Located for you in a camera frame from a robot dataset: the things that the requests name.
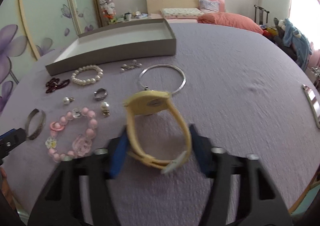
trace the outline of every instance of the white pillow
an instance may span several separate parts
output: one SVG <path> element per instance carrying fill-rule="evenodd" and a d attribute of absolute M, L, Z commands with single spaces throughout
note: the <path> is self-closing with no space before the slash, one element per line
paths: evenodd
<path fill-rule="evenodd" d="M 219 5 L 218 1 L 199 0 L 199 8 L 203 13 L 219 12 Z"/>
<path fill-rule="evenodd" d="M 198 19 L 203 15 L 197 8 L 163 8 L 161 14 L 165 19 Z"/>

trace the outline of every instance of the phone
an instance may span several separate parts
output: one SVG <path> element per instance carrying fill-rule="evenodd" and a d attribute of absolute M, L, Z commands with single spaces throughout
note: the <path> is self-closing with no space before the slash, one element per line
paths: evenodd
<path fill-rule="evenodd" d="M 302 88 L 310 103 L 313 116 L 315 117 L 315 120 L 316 120 L 317 127 L 320 129 L 320 104 L 316 98 L 316 94 L 313 92 L 311 88 L 309 88 L 304 84 L 302 84 Z"/>

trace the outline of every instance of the blue clothing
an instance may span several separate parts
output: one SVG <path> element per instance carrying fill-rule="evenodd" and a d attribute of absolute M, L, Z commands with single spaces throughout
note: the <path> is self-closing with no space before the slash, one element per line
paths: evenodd
<path fill-rule="evenodd" d="M 288 18 L 284 20 L 285 33 L 283 37 L 283 44 L 286 47 L 290 47 L 292 44 L 297 54 L 296 63 L 305 71 L 308 64 L 308 55 L 312 54 L 310 43 L 308 39 L 301 33 L 301 37 L 298 38 L 294 35 L 298 35 L 300 31 L 292 25 Z"/>

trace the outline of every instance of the box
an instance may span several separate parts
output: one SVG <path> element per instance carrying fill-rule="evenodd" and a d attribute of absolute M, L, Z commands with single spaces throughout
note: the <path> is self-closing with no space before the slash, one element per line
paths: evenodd
<path fill-rule="evenodd" d="M 165 19 L 119 23 L 82 33 L 46 65 L 52 75 L 90 64 L 176 54 L 176 37 Z"/>

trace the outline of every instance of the purple tablecloth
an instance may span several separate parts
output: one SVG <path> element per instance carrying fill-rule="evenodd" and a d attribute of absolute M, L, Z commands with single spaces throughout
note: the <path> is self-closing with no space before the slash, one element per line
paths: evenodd
<path fill-rule="evenodd" d="M 184 70 L 187 83 L 173 97 L 186 122 L 195 123 L 200 134 L 231 154 L 256 153 L 279 188 L 288 207 L 303 192 L 319 164 L 320 130 L 316 127 L 301 84 L 313 87 L 301 69 L 263 36 L 231 27 L 205 24 L 172 24 L 177 37 L 173 57 L 139 59 L 147 67 L 174 64 Z M 22 79 L 0 117 L 0 134 L 24 127 L 28 114 L 38 108 L 47 114 L 47 124 L 34 141 L 26 141 L 4 159 L 9 184 L 18 201 L 31 211 L 38 194 L 56 164 L 44 145 L 49 123 L 67 110 L 87 106 L 97 112 L 98 134 L 92 149 L 117 137 L 126 124 L 122 102 L 141 88 L 142 69 L 120 73 L 123 63 L 103 64 L 104 77 L 94 85 L 70 84 L 45 94 L 50 80 L 45 64 L 57 56 L 52 52 L 36 62 Z M 86 71 L 80 78 L 93 77 Z M 71 72 L 57 75 L 71 77 Z M 161 68 L 147 72 L 143 82 L 151 89 L 174 90 L 181 77 Z M 93 92 L 106 88 L 111 115 L 103 118 Z M 64 106 L 65 96 L 76 100 Z M 59 152 L 71 149 L 76 135 L 84 133 L 87 121 L 73 120 L 58 135 Z M 159 159 L 175 158 L 184 140 L 172 117 L 164 112 L 137 117 L 137 130 L 144 150 Z M 81 179 L 86 188 L 86 178 Z M 115 180 L 111 194 L 120 222 L 126 225 L 197 225 L 210 189 L 210 180 L 198 171 L 194 157 L 177 171 L 161 175 L 131 157 Z M 229 221 L 235 214 L 236 190 L 232 191 Z M 91 222 L 88 194 L 82 194 L 83 210 Z"/>

